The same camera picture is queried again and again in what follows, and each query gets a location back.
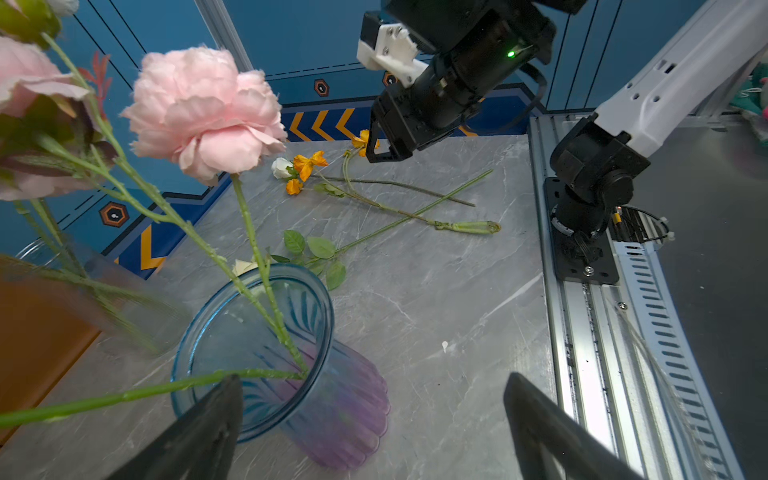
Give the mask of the pink white bud stem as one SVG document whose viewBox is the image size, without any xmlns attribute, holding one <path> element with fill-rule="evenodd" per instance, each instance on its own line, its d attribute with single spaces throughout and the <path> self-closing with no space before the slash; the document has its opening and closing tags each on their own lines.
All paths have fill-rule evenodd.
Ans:
<svg viewBox="0 0 768 480">
<path fill-rule="evenodd" d="M 133 87 L 133 102 L 122 117 L 136 136 L 131 144 L 138 157 L 168 160 L 187 176 L 214 183 L 219 174 L 240 176 L 260 166 L 263 158 L 284 152 L 287 134 L 281 106 L 260 70 L 239 72 L 226 50 L 193 47 L 149 53 Z M 238 275 L 174 207 L 129 163 L 112 126 L 102 117 L 95 124 L 116 155 L 116 166 L 159 208 L 150 217 L 179 227 L 229 278 L 262 315 L 298 372 L 309 372 L 285 325 L 269 280 L 257 268 L 266 298 L 256 297 Z"/>
</svg>

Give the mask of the pale pink rose stem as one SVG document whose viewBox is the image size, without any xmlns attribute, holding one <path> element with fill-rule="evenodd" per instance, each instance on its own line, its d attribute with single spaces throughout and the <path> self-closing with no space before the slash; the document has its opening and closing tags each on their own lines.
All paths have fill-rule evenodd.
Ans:
<svg viewBox="0 0 768 480">
<path fill-rule="evenodd" d="M 53 197 L 93 189 L 147 219 L 160 213 L 116 177 L 116 151 L 95 124 L 96 117 L 110 124 L 108 57 L 97 54 L 80 69 L 56 42 L 78 8 L 75 1 L 1 5 L 1 199 L 51 246 L 74 240 L 49 207 Z"/>
</svg>

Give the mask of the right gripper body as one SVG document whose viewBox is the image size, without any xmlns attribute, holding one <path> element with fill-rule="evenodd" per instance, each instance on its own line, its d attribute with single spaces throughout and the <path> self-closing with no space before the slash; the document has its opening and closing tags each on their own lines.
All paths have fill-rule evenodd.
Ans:
<svg viewBox="0 0 768 480">
<path fill-rule="evenodd" d="M 414 83 L 388 86 L 375 100 L 365 157 L 400 162 L 451 135 L 468 111 L 468 85 L 452 65 L 433 60 Z"/>
</svg>

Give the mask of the cream rose stem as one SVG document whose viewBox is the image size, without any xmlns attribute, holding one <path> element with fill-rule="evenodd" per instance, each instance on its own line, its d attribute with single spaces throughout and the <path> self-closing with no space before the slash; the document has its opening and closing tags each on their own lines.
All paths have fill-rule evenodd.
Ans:
<svg viewBox="0 0 768 480">
<path fill-rule="evenodd" d="M 250 210 L 245 203 L 245 197 L 242 192 L 242 182 L 239 177 L 234 175 L 232 177 L 232 185 L 236 193 L 241 213 L 245 221 L 247 230 L 247 236 L 252 247 L 253 261 L 249 264 L 238 261 L 236 263 L 236 273 L 238 275 L 255 268 L 262 269 L 265 273 L 269 272 L 269 268 L 274 263 L 288 263 L 304 266 L 311 271 L 317 273 L 322 272 L 326 277 L 326 286 L 330 290 L 338 288 L 346 278 L 346 273 L 343 265 L 339 262 L 339 258 L 342 254 L 348 250 L 371 240 L 385 232 L 388 232 L 408 221 L 415 220 L 424 223 L 438 231 L 451 231 L 461 234 L 471 235 L 492 235 L 501 231 L 501 226 L 493 221 L 473 221 L 473 222 L 442 222 L 438 220 L 428 219 L 424 214 L 437 207 L 439 204 L 446 201 L 453 201 L 455 195 L 466 190 L 467 188 L 479 183 L 491 174 L 489 170 L 481 173 L 477 177 L 469 180 L 465 184 L 459 186 L 455 190 L 448 194 L 440 195 L 433 193 L 436 198 L 435 201 L 418 210 L 415 213 L 402 211 L 394 207 L 389 207 L 379 202 L 376 202 L 368 197 L 363 196 L 352 185 L 355 183 L 348 175 L 342 177 L 323 177 L 322 181 L 316 186 L 316 189 L 324 194 L 337 198 L 348 198 L 358 202 L 364 203 L 370 207 L 374 207 L 379 210 L 383 210 L 399 216 L 399 219 L 364 236 L 358 238 L 344 246 L 337 246 L 333 242 L 321 238 L 321 237 L 304 237 L 300 233 L 293 230 L 286 230 L 283 234 L 284 245 L 288 249 L 290 255 L 288 257 L 275 256 L 270 252 L 262 252 L 256 241 L 255 227 L 251 218 Z M 347 185 L 346 188 L 337 186 L 337 181 L 343 181 Z"/>
</svg>

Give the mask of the clear glass vase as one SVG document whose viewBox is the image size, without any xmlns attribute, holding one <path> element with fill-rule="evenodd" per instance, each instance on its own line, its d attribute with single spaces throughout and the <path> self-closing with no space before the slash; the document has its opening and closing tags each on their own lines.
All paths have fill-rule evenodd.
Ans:
<svg viewBox="0 0 768 480">
<path fill-rule="evenodd" d="M 119 344 L 157 357 L 180 342 L 192 313 L 167 288 L 66 237 L 63 246 L 33 241 L 1 257 L 1 278 L 30 287 Z"/>
</svg>

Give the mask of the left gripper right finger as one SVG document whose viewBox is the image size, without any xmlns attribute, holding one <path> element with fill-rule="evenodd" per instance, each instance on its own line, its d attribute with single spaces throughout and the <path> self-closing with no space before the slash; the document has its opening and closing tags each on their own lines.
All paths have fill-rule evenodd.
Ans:
<svg viewBox="0 0 768 480">
<path fill-rule="evenodd" d="M 561 479 L 547 456 L 570 479 L 640 477 L 522 374 L 509 375 L 503 404 L 523 478 Z"/>
</svg>

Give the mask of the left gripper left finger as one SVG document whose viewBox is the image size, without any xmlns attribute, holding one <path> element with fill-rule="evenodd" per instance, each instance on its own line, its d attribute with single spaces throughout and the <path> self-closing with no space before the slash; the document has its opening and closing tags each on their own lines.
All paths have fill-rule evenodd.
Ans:
<svg viewBox="0 0 768 480">
<path fill-rule="evenodd" d="M 242 382 L 231 375 L 110 477 L 225 479 L 242 419 Z"/>
</svg>

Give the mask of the yellow flower stem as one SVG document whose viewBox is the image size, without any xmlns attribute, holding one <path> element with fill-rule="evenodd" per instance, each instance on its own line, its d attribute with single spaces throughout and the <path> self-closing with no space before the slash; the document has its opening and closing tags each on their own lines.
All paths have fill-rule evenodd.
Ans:
<svg viewBox="0 0 768 480">
<path fill-rule="evenodd" d="M 320 179 L 317 187 L 322 193 L 337 198 L 351 198 L 378 210 L 396 214 L 403 220 L 416 220 L 433 227 L 435 230 L 446 230 L 470 235 L 492 235 L 501 231 L 501 225 L 494 221 L 448 222 L 430 219 L 424 216 L 428 208 L 425 208 L 422 213 L 410 212 L 388 206 L 358 191 L 356 189 L 358 184 L 392 186 L 433 197 L 435 206 L 447 201 L 469 206 L 468 202 L 459 201 L 454 198 L 454 195 L 438 193 L 407 183 L 353 178 L 350 172 L 352 157 L 363 156 L 370 146 L 370 139 L 370 132 L 368 130 L 361 130 L 359 134 L 352 137 L 351 148 L 342 155 L 342 170 L 339 177 L 331 178 L 319 172 L 320 169 L 328 166 L 328 160 L 323 151 L 316 151 L 310 156 L 296 155 L 292 160 L 278 158 L 271 164 L 272 175 L 276 179 L 285 182 L 286 192 L 291 196 L 299 195 L 308 181 L 315 175 Z"/>
</svg>

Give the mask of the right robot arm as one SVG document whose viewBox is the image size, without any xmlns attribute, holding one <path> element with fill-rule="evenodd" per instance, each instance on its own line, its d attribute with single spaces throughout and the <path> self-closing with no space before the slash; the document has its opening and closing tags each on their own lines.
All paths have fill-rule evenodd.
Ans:
<svg viewBox="0 0 768 480">
<path fill-rule="evenodd" d="M 358 61 L 395 81 L 375 100 L 366 158 L 399 162 L 463 127 L 510 74 L 542 80 L 556 29 L 539 1 L 385 1 L 364 14 Z M 557 279 L 615 284 L 607 230 L 679 123 L 767 47 L 763 1 L 709 1 L 625 86 L 556 145 L 545 182 Z"/>
</svg>

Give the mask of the purple glass vase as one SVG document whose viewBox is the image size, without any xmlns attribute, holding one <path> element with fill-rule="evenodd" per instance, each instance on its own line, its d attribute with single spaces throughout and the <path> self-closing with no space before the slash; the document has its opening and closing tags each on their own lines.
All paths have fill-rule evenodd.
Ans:
<svg viewBox="0 0 768 480">
<path fill-rule="evenodd" d="M 296 373 L 296 380 L 241 380 L 239 442 L 280 431 L 323 467 L 358 468 L 378 450 L 388 429 L 386 382 L 371 361 L 336 340 L 332 300 L 315 274 L 278 264 L 270 269 L 269 283 L 301 364 L 252 303 L 228 283 L 187 328 L 171 378 L 248 368 Z"/>
</svg>

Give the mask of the orange ranunculus stem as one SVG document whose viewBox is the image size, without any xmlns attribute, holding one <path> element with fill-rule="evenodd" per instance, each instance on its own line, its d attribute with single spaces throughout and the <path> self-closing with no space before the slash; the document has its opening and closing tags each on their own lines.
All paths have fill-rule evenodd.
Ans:
<svg viewBox="0 0 768 480">
<path fill-rule="evenodd" d="M 72 415 L 108 408 L 121 403 L 143 400 L 154 396 L 188 390 L 194 387 L 217 384 L 232 376 L 276 380 L 304 380 L 308 376 L 308 373 L 255 368 L 236 371 L 216 371 L 203 376 L 190 377 L 161 385 L 137 388 L 65 404 L 5 412 L 1 414 L 1 429 L 5 430 L 37 422 L 55 422 Z"/>
</svg>

